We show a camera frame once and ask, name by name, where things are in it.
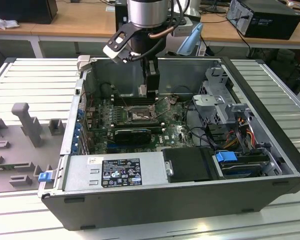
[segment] warning label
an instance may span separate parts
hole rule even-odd
[[[104,188],[142,185],[140,159],[118,159],[102,161]]]

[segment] copper pipe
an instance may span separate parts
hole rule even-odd
[[[148,36],[149,36],[150,39],[160,39],[160,38],[168,35],[169,33],[171,33],[173,30],[174,30],[174,27],[171,26],[171,27],[167,28],[164,31],[161,31],[161,32],[156,33],[156,34],[149,34]]]

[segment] motherboard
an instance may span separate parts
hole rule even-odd
[[[103,99],[87,110],[90,153],[159,152],[194,147],[185,126],[187,102],[163,96],[151,105],[116,105]]]

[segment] wooden desk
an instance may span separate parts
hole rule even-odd
[[[33,35],[109,39],[116,32],[115,12],[106,11],[106,4],[57,2],[57,6],[52,23],[35,25]]]
[[[0,28],[0,34],[6,35],[31,35],[31,30],[35,27],[35,23],[21,23],[20,27],[6,28],[5,30]]]
[[[216,14],[204,14],[201,17],[201,22],[220,22],[224,20],[226,20],[225,17]],[[204,23],[201,36],[207,45],[231,47],[247,46],[239,37],[235,27],[228,21],[221,23]],[[289,40],[249,37],[244,38],[244,40],[254,48],[300,49],[300,23]]]
[[[103,3],[57,2],[58,12],[51,24],[20,23],[19,28],[2,30],[0,39],[30,41],[37,58],[43,58],[41,41],[107,42],[116,31],[115,12]],[[204,14],[202,22],[219,22],[224,17]],[[229,22],[204,23],[202,37],[209,46],[244,47],[236,29]],[[300,49],[300,23],[290,40],[246,38],[252,48]]]

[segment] computer case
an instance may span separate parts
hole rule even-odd
[[[50,24],[58,11],[56,0],[0,0],[0,19]]]
[[[246,38],[288,40],[300,13],[277,0],[232,0],[226,18]]]

